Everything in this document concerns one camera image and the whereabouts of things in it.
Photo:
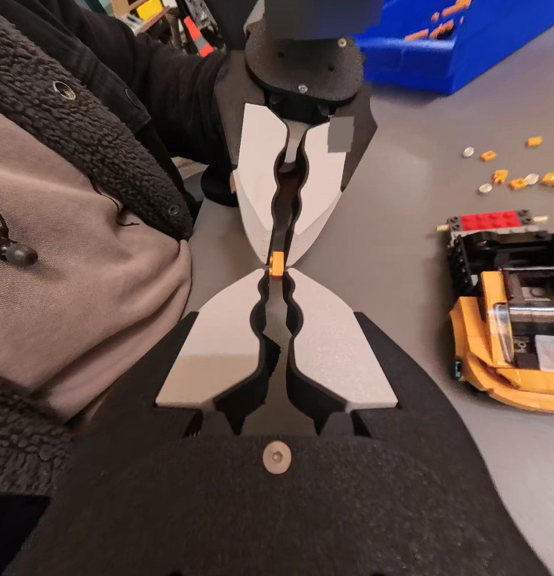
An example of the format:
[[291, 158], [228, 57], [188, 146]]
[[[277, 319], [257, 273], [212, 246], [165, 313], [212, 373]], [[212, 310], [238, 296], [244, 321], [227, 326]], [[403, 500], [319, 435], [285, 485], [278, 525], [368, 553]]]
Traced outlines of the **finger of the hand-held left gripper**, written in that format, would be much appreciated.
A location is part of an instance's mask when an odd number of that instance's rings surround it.
[[233, 181], [245, 234], [262, 264], [269, 259], [276, 174], [287, 147], [287, 124], [269, 108], [246, 103]]
[[298, 211], [290, 229], [286, 267], [292, 267], [317, 240], [342, 194], [342, 177], [350, 149], [349, 125], [328, 121], [309, 128], [300, 143], [297, 163], [302, 179]]

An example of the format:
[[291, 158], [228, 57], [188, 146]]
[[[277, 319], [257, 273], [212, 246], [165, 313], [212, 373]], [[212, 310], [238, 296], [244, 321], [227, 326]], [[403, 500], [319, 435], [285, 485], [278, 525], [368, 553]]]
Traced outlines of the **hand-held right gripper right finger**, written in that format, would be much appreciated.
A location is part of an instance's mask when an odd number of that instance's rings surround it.
[[353, 309], [334, 292], [293, 268], [283, 276], [286, 368], [290, 403], [320, 435], [330, 417], [392, 409], [398, 398]]

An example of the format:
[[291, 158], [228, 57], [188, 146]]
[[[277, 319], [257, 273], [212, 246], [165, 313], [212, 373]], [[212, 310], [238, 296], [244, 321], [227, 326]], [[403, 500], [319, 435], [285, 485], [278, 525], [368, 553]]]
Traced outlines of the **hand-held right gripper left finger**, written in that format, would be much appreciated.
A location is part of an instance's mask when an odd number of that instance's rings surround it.
[[266, 402], [281, 347], [268, 337], [270, 277], [257, 269], [207, 301], [196, 313], [155, 403], [221, 413], [232, 432]]

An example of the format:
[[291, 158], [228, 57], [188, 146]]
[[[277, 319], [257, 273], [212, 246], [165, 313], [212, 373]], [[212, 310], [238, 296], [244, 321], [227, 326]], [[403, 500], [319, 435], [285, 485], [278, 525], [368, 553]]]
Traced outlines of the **orange black lego car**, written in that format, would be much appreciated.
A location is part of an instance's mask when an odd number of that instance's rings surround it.
[[447, 266], [453, 375], [506, 405], [554, 414], [554, 232], [529, 210], [456, 215]]

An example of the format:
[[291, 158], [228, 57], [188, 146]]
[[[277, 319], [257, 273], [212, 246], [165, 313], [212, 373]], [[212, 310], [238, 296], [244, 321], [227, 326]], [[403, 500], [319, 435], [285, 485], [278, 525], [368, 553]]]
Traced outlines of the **person's left forearm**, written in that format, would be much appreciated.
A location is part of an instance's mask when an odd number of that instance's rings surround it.
[[167, 151], [231, 168], [215, 86], [228, 54], [186, 55], [151, 37], [124, 33], [124, 81], [149, 113]]

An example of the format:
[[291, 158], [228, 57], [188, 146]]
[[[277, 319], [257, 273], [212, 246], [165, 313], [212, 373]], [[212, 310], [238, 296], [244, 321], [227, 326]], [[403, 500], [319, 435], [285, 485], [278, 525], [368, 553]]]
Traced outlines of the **heap of orange lego parts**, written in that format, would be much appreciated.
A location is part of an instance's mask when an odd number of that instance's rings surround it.
[[472, 1], [454, 1], [452, 5], [433, 13], [430, 27], [406, 35], [404, 41], [446, 40], [452, 35], [456, 25], [463, 23], [463, 14], [471, 4]]

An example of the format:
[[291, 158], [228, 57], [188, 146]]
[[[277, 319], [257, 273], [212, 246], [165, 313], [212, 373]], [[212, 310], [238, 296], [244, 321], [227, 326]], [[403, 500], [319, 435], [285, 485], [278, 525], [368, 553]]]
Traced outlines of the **scattered orange white lego pieces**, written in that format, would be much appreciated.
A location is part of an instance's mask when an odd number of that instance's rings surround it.
[[465, 167], [477, 169], [472, 184], [479, 195], [507, 188], [510, 191], [533, 187], [554, 189], [554, 140], [536, 135], [492, 150], [466, 147], [460, 157]]

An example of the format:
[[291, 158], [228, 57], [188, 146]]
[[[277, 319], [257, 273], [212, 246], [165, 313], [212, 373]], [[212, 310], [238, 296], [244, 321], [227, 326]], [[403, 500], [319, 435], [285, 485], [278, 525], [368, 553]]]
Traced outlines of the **orange striped dark object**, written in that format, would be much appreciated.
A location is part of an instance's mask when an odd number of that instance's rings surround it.
[[201, 57], [207, 57], [215, 50], [212, 45], [202, 35], [199, 27], [194, 23], [190, 16], [186, 16], [183, 21], [183, 28], [188, 40], [191, 40], [193, 47]]

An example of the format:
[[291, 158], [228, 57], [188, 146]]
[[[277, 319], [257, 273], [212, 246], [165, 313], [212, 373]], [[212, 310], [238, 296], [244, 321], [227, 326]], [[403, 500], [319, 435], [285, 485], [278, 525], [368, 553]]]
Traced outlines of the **beige hooded sweatshirt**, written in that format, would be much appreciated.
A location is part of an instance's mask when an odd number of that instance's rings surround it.
[[180, 320], [191, 254], [0, 113], [0, 212], [36, 250], [0, 260], [0, 378], [66, 422]]

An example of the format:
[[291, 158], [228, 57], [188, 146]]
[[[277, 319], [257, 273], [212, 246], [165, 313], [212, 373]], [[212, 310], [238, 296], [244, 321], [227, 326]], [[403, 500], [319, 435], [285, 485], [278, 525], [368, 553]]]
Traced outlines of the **blue plastic bin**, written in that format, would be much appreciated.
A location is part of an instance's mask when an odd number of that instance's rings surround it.
[[404, 41], [454, 1], [385, 1], [380, 25], [354, 36], [365, 78], [452, 95], [554, 26], [554, 1], [472, 1], [446, 40]]

